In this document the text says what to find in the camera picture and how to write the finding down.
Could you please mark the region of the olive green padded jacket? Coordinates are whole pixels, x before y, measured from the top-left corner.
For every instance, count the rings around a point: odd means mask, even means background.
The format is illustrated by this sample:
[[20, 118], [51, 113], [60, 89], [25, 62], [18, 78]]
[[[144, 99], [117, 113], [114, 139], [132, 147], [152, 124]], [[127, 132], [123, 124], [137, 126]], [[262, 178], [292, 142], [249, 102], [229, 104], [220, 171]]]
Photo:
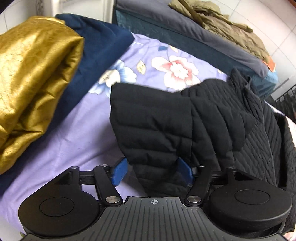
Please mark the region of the olive green padded jacket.
[[270, 71], [275, 71], [274, 61], [253, 29], [245, 24], [230, 21], [229, 16], [222, 14], [215, 3], [211, 1], [170, 1], [168, 6], [192, 19], [205, 30], [236, 44], [259, 58]]

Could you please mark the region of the purple floral bed sheet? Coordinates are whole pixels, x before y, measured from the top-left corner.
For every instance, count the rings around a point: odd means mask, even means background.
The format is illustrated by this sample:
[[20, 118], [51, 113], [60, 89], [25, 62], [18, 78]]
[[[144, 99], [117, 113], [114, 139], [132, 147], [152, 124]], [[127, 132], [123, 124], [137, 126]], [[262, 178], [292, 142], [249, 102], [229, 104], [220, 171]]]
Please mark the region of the purple floral bed sheet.
[[16, 177], [1, 197], [1, 217], [19, 231], [20, 204], [71, 166], [92, 170], [113, 165], [122, 153], [109, 115], [111, 86], [132, 83], [175, 92], [227, 75], [204, 60], [143, 35], [95, 82], [65, 120], [23, 154]]

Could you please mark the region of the black quilted jacket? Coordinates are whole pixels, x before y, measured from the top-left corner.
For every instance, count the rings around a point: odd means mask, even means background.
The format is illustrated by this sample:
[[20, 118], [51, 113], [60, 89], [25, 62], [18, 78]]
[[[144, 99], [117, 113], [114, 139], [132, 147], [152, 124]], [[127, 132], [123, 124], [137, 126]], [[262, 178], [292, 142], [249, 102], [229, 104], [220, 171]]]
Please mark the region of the black quilted jacket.
[[[148, 195], [179, 197], [236, 236], [295, 229], [290, 122], [238, 70], [179, 92], [116, 83], [110, 105], [118, 146]], [[191, 186], [178, 158], [192, 168]]]

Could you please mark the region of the navy blue folded garment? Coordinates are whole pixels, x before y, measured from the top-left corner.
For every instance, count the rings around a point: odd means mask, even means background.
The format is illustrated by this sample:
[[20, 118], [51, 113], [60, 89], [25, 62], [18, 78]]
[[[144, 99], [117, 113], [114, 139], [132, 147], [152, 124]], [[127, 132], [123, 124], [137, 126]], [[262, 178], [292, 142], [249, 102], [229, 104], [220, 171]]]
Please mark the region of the navy blue folded garment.
[[[67, 117], [98, 78], [126, 52], [134, 41], [130, 31], [107, 22], [73, 14], [60, 14], [48, 18], [63, 20], [68, 27], [83, 37], [84, 46], [78, 68], [64, 90], [52, 121], [43, 136], [54, 130]], [[20, 168], [21, 157], [27, 153], [28, 149], [36, 147], [37, 140], [29, 145], [12, 168], [1, 173], [1, 193], [9, 188]]]

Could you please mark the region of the dark grey teal bed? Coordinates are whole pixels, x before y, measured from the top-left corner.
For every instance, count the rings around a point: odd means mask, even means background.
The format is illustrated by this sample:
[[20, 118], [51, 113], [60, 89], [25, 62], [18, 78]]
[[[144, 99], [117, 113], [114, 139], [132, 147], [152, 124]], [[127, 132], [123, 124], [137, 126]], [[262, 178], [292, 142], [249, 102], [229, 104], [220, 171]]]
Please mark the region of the dark grey teal bed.
[[269, 96], [278, 84], [257, 57], [236, 44], [200, 27], [193, 20], [168, 6], [169, 1], [115, 1], [113, 22], [205, 60], [226, 74], [233, 68], [252, 78], [260, 97]]

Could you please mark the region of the gold shiny folded jacket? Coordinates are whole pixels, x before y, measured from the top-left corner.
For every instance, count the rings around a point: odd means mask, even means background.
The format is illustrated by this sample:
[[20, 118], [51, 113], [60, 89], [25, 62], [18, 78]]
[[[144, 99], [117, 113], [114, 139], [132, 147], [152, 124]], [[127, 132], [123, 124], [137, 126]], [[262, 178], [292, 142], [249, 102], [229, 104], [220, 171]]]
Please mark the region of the gold shiny folded jacket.
[[48, 129], [83, 46], [63, 20], [44, 16], [1, 35], [1, 173]]

